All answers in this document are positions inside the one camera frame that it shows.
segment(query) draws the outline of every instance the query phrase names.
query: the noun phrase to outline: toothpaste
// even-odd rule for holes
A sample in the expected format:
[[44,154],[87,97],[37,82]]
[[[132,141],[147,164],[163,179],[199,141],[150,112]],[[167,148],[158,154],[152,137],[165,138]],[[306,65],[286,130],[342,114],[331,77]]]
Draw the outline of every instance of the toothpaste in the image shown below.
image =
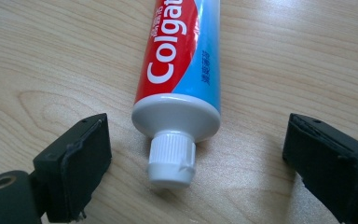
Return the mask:
[[134,126],[153,138],[150,181],[188,187],[195,143],[220,126],[218,0],[158,0],[132,111]]

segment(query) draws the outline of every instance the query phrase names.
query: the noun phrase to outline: light wood tabletop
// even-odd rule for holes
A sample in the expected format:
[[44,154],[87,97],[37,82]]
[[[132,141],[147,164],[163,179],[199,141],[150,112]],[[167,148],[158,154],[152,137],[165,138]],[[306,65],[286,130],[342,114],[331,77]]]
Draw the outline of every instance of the light wood tabletop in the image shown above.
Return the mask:
[[222,0],[221,128],[188,189],[152,186],[131,110],[155,0],[0,0],[0,174],[107,113],[82,223],[338,223],[282,160],[290,113],[358,140],[358,1]]

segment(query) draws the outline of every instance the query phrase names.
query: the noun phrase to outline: ribbed white cap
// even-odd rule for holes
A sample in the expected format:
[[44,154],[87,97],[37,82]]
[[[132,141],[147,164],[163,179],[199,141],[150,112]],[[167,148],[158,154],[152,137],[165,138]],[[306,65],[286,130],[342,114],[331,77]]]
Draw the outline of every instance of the ribbed white cap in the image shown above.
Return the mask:
[[179,133],[163,133],[152,141],[149,158],[150,181],[165,189],[190,185],[195,170],[196,145]]

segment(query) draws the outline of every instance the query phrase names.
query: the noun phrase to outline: colgate logo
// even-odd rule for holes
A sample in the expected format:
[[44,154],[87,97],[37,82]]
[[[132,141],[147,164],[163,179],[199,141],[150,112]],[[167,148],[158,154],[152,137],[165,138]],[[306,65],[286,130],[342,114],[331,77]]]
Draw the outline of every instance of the colgate logo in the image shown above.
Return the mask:
[[198,11],[193,0],[158,0],[135,102],[172,92],[197,45]]

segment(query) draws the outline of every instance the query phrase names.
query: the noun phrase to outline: wooden table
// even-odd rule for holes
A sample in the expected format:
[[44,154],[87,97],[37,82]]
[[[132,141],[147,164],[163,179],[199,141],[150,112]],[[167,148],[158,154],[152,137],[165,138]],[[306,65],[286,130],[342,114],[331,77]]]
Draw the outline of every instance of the wooden table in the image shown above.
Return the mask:
[[107,113],[113,163],[83,223],[337,223],[282,161],[292,112],[358,139],[358,1],[222,0],[222,126],[188,189],[151,186],[131,123],[154,0],[0,0],[0,174]]

